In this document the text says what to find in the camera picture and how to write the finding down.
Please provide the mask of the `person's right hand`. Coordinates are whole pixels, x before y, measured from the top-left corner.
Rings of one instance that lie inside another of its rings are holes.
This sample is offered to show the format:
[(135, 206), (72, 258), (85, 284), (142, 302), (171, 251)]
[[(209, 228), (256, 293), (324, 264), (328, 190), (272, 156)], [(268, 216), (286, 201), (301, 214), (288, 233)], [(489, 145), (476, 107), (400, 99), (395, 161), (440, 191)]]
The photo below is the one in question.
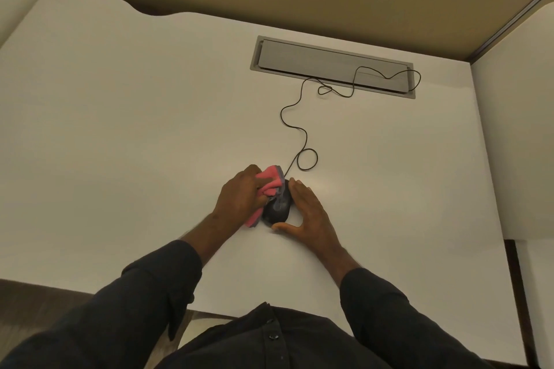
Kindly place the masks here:
[(321, 261), (342, 254), (343, 247), (336, 231), (312, 189), (294, 178), (289, 180), (289, 189), (302, 218), (300, 225), (304, 226), (302, 237), (293, 238)]

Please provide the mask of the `person's left hand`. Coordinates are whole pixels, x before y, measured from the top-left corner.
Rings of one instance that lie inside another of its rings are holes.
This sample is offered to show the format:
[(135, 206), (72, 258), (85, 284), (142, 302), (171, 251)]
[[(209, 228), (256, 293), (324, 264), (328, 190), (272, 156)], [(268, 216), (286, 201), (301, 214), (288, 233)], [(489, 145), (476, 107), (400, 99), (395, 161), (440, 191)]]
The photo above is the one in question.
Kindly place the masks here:
[(211, 219), (218, 229), (225, 235), (234, 234), (257, 209), (243, 207), (243, 178), (242, 172), (237, 173), (225, 183), (218, 196)]

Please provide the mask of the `pink cleaning cloth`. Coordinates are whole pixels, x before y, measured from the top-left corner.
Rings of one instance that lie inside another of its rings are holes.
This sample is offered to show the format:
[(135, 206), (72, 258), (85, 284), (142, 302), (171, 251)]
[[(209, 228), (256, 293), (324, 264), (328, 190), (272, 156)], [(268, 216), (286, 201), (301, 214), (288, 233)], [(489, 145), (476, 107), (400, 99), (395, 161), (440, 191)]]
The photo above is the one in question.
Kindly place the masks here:
[(266, 197), (267, 201), (263, 207), (258, 208), (245, 222), (247, 228), (257, 226), (262, 217), (264, 208), (271, 201), (280, 198), (285, 192), (285, 176), (280, 166), (272, 165), (256, 175), (258, 179), (270, 179), (270, 182), (260, 187), (257, 191), (257, 197)]

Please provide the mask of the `black computer mouse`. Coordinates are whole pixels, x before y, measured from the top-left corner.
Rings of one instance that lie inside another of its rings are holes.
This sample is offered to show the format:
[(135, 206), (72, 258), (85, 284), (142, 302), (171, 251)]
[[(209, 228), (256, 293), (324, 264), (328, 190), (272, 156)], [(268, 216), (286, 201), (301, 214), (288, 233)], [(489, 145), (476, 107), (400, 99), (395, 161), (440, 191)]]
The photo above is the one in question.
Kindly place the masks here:
[(289, 217), (291, 206), (294, 204), (293, 197), (289, 189), (289, 181), (284, 180), (284, 185), (276, 189), (276, 194), (265, 205), (261, 220), (267, 226), (273, 226), (276, 223), (284, 223)]

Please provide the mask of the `person's right forearm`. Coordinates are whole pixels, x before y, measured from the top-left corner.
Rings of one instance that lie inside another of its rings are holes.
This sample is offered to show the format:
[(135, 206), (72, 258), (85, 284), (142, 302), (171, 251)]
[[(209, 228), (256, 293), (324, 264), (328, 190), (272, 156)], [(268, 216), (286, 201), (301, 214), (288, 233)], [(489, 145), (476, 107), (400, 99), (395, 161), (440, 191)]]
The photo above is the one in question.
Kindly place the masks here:
[(354, 337), (392, 369), (494, 369), (345, 248), (333, 245), (314, 253), (339, 288)]

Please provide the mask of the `person's left forearm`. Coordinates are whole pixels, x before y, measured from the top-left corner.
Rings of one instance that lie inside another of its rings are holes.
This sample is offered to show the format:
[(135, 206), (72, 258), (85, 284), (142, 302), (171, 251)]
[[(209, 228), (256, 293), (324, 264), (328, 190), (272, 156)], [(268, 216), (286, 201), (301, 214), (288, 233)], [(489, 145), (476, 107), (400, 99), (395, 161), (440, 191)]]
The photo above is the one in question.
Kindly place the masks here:
[(239, 228), (214, 214), (127, 266), (44, 332), (16, 346), (0, 369), (143, 369), (166, 328), (174, 338), (203, 266)]

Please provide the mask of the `person's dark button shirt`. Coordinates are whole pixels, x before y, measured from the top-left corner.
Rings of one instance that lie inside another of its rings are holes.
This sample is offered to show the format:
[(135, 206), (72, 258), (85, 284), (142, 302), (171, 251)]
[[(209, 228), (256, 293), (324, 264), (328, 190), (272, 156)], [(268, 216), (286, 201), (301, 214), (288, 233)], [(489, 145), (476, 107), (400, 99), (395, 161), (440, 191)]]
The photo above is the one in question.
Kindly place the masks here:
[(215, 325), (156, 369), (392, 369), (331, 320), (262, 304)]

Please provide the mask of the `grey metal partition frame strip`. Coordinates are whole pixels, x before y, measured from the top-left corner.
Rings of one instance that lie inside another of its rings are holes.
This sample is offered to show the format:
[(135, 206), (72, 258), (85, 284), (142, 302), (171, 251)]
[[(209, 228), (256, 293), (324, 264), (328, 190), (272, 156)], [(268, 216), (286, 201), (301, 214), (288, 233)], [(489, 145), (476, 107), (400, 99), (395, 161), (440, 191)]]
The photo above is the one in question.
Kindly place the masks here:
[(481, 58), (487, 51), (495, 46), (499, 41), (506, 37), (510, 32), (517, 28), (522, 22), (524, 22), (535, 11), (541, 9), (544, 5), (547, 5), (554, 0), (531, 0), (526, 6), (524, 6), (515, 16), (499, 28), (494, 34), (492, 34), (480, 47), (478, 47), (465, 61), (473, 64), (479, 58)]

